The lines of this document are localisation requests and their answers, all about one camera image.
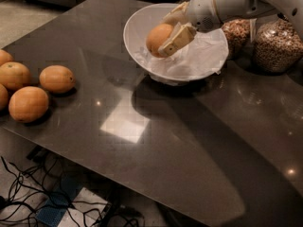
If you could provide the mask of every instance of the white bowl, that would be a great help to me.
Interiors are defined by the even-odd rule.
[[[221,29],[198,32],[193,42],[168,58],[156,58],[148,51],[146,38],[151,29],[175,7],[177,4],[154,4],[130,17],[123,31],[129,54],[152,79],[169,85],[182,85],[219,74],[228,56],[227,40]]]

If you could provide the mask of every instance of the orange fruit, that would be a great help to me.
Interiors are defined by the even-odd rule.
[[[169,24],[160,24],[150,31],[146,39],[146,46],[153,56],[162,58],[158,49],[169,38],[172,31],[173,26]]]
[[[64,94],[76,84],[73,72],[63,65],[49,65],[40,74],[41,86],[53,94]]]
[[[0,83],[8,90],[17,91],[31,81],[29,69],[19,62],[6,62],[0,66]]]
[[[9,93],[6,87],[0,84],[0,111],[4,110],[9,104]]]
[[[13,57],[10,55],[9,52],[0,49],[0,65],[9,61],[13,61]]]
[[[30,123],[42,117],[49,105],[45,90],[39,87],[24,87],[15,92],[9,101],[10,116],[22,123]]]

